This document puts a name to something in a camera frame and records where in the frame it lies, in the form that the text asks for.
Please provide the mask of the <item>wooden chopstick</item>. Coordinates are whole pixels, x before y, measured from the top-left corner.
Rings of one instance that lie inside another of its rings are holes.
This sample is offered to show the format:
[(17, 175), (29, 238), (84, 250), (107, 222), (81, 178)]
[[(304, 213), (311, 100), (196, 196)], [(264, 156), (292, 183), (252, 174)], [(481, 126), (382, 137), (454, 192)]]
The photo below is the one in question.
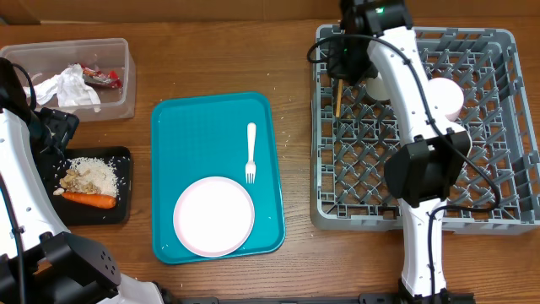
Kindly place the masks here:
[(343, 98), (343, 80), (339, 79), (337, 82), (337, 90), (336, 90), (336, 111), (335, 111), (335, 117), (338, 119), (341, 116), (341, 104), (342, 104), (342, 98)]

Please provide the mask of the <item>white paper cup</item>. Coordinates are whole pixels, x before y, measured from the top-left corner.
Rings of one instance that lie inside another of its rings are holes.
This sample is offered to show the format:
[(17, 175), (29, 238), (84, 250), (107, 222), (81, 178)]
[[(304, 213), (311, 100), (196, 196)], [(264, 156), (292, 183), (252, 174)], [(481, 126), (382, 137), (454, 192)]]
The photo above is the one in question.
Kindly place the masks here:
[(389, 95), (380, 73), (374, 78), (367, 78), (365, 80), (365, 88), (370, 98), (379, 101), (389, 100)]

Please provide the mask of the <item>white napkin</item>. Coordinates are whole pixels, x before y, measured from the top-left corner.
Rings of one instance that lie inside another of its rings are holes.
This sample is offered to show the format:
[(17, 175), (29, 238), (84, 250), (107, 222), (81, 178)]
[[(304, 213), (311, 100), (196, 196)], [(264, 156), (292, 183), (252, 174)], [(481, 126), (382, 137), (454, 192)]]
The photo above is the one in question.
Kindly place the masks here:
[(60, 74), (34, 84), (37, 104), (43, 106), (56, 96), (60, 107), (99, 105), (100, 97), (84, 82), (83, 74), (82, 66), (74, 64)]

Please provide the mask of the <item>red snack wrapper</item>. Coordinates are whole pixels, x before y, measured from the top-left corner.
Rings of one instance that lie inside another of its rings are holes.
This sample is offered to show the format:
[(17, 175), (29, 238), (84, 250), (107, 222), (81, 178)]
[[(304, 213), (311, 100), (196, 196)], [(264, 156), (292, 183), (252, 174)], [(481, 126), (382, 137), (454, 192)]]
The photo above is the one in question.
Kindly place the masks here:
[(83, 80), (92, 87), (105, 89), (121, 89), (122, 82), (115, 71), (103, 73), (100, 70), (91, 69), (82, 65)]

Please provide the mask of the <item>orange carrot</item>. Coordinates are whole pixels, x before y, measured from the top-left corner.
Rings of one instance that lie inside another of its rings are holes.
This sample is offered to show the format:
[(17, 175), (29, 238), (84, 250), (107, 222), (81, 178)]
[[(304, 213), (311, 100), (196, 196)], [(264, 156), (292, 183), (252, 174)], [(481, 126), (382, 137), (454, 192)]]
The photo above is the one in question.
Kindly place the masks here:
[(116, 206), (116, 199), (102, 194), (62, 193), (61, 196), (69, 201), (84, 204), (98, 209), (112, 209)]

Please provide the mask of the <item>pink bowl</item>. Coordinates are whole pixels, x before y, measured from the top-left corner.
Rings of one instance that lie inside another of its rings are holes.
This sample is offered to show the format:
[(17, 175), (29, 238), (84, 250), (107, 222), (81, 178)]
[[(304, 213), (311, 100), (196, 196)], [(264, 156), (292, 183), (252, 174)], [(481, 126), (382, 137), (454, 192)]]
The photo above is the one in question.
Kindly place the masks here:
[(465, 101), (461, 87), (451, 79), (433, 78), (429, 80), (429, 89), (445, 117), (455, 122)]

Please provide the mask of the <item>white bowl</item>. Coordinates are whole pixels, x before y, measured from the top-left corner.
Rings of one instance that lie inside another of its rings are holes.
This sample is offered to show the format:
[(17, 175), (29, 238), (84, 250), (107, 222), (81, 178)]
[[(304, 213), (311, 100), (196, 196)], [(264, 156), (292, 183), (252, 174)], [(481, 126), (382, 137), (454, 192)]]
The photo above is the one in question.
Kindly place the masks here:
[(446, 134), (452, 138), (452, 142), (468, 142), (472, 143), (472, 138), (470, 133), (459, 123), (449, 122), (448, 126), (445, 128)]

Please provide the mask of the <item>white plastic spoon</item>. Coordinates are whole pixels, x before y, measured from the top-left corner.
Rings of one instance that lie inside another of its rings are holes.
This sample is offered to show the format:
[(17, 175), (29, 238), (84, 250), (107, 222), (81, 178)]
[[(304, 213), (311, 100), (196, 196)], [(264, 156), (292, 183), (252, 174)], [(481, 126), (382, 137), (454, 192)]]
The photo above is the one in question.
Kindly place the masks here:
[(255, 143), (257, 138), (257, 125), (254, 122), (250, 122), (247, 125), (247, 148), (248, 148), (248, 161), (246, 162), (245, 174), (246, 182), (252, 184), (255, 182), (257, 166), (254, 161)]

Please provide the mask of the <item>pink round plate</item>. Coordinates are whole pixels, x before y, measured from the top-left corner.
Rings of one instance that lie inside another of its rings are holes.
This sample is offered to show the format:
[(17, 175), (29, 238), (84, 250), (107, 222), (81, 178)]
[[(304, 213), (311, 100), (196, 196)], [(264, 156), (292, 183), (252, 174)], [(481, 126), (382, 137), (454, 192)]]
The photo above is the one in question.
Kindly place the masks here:
[(222, 176), (205, 177), (187, 187), (173, 212), (180, 243), (205, 258), (219, 258), (239, 249), (250, 236), (255, 208), (238, 182)]

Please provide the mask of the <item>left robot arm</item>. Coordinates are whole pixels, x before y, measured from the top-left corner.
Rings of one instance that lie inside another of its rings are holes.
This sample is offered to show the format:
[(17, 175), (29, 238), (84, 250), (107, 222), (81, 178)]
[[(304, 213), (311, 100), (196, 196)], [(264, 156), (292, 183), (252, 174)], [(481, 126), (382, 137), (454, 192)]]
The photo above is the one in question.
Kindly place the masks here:
[(156, 282), (123, 274), (101, 243), (74, 235), (46, 191), (73, 137), (73, 114), (36, 108), (25, 70), (1, 61), (1, 301), (3, 303), (174, 303)]

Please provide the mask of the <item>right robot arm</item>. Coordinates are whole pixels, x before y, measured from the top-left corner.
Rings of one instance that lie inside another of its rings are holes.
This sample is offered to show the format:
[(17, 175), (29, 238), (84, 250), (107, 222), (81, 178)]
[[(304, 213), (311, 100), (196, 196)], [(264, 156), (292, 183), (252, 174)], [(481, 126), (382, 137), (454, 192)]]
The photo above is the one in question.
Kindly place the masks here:
[(446, 117), (429, 89), (413, 20), (402, 1), (342, 1), (339, 50), (330, 74), (356, 83), (381, 77), (397, 119), (400, 149), (384, 164), (402, 213), (403, 303), (469, 303), (451, 294), (442, 269), (442, 217), (451, 187), (472, 148), (468, 132)]

